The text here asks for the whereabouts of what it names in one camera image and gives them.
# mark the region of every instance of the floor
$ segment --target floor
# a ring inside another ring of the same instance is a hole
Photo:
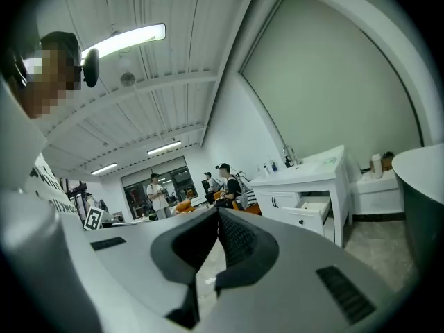
[[[392,288],[399,291],[416,268],[409,253],[404,221],[355,222],[344,228],[345,250],[361,260]],[[216,274],[225,270],[225,255],[219,241],[196,276],[200,317],[216,304],[214,292]]]

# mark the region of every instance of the fluorescent light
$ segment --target fluorescent light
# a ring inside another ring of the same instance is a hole
[[[96,175],[98,173],[101,173],[102,171],[105,171],[105,170],[108,170],[108,169],[111,169],[111,168],[114,168],[114,167],[117,167],[117,163],[112,163],[110,165],[107,165],[107,166],[103,167],[102,169],[94,170],[91,173],[91,175]]]
[[[151,154],[154,154],[154,153],[157,153],[157,152],[164,151],[165,149],[168,149],[168,148],[173,148],[175,146],[179,146],[181,143],[182,142],[179,141],[179,142],[174,142],[174,143],[171,143],[171,144],[167,144],[166,146],[153,149],[152,151],[148,151],[147,153],[148,153],[148,155],[151,155]]]
[[[108,54],[114,53],[120,49],[128,48],[136,44],[163,40],[165,38],[165,25],[158,24],[147,27],[136,28],[128,32],[120,33],[113,37],[108,38],[82,52],[82,62],[83,65],[85,57],[89,50],[96,48],[99,50],[99,58],[105,57]]]

